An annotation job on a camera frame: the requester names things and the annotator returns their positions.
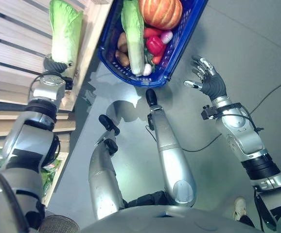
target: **plastic basket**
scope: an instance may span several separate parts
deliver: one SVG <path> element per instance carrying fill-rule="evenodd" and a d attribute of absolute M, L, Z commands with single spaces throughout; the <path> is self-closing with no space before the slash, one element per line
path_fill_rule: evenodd
<path fill-rule="evenodd" d="M 162 60 L 149 76 L 136 77 L 130 67 L 121 66 L 115 57 L 119 35 L 123 32 L 121 10 L 123 0 L 114 0 L 100 38 L 98 57 L 119 79 L 135 86 L 159 87 L 171 79 L 171 74 L 184 52 L 207 0 L 181 0 L 183 14 L 180 23 L 172 30 L 173 39 L 168 43 Z"/>

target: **white shoe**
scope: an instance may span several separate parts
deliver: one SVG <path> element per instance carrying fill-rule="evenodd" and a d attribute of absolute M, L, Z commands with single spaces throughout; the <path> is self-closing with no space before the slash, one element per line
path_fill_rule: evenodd
<path fill-rule="evenodd" d="M 236 221 L 239 221 L 243 215 L 246 215 L 246 200 L 243 197 L 238 197 L 234 201 L 233 217 Z"/>

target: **concrete floor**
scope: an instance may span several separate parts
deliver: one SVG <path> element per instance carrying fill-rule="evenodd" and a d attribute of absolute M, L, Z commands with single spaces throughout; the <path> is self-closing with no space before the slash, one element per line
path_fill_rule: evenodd
<path fill-rule="evenodd" d="M 210 104 L 210 100 L 183 85 L 186 79 L 197 80 L 191 72 L 192 54 L 208 58 L 225 80 L 230 98 L 252 110 L 281 84 L 281 1 L 210 0 L 172 80 L 155 90 L 181 146 L 193 150 L 205 146 L 219 132 L 214 121 L 203 121 L 200 116 L 202 106 Z M 75 109 L 75 146 L 71 145 L 70 160 L 51 199 L 51 212 L 74 219 L 81 228 L 95 221 L 88 165 L 93 146 L 105 131 L 98 122 L 100 114 L 111 117 L 121 130 L 117 136 L 119 151 L 112 161 L 123 198 L 130 201 L 163 189 L 157 148 L 145 130 L 149 112 L 145 91 L 115 78 L 103 64 L 96 72 L 88 73 Z M 265 128 L 260 135 L 281 169 L 281 88 L 252 117 L 257 126 Z M 231 218 L 234 199 L 243 196 L 248 215 L 259 229 L 253 189 L 225 139 L 219 137 L 207 149 L 185 154 L 198 189 L 194 208 Z"/>

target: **pumpkin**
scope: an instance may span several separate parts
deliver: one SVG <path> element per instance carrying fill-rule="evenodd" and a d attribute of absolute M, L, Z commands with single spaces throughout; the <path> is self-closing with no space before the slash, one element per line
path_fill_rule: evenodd
<path fill-rule="evenodd" d="M 170 30 L 180 21 L 183 6 L 180 0 L 139 0 L 145 23 L 161 30 Z"/>

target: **red bell pepper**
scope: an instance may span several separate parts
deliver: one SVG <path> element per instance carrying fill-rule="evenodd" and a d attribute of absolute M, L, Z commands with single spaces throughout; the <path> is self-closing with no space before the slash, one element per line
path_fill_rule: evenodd
<path fill-rule="evenodd" d="M 144 29 L 144 38 L 149 38 L 153 35 L 161 35 L 162 30 L 157 29 L 157 28 L 145 28 Z"/>
<path fill-rule="evenodd" d="M 164 43 L 158 36 L 153 35 L 147 39 L 146 46 L 151 54 L 158 56 L 164 48 Z"/>
<path fill-rule="evenodd" d="M 162 57 L 163 57 L 163 55 L 164 55 L 165 49 L 166 49 L 166 45 L 164 45 L 164 47 L 163 47 L 161 53 L 160 53 L 158 56 L 154 56 L 154 57 L 152 58 L 152 62 L 153 62 L 154 64 L 158 65 L 158 64 L 160 63 L 160 61 L 161 61 L 161 59 L 162 59 Z"/>

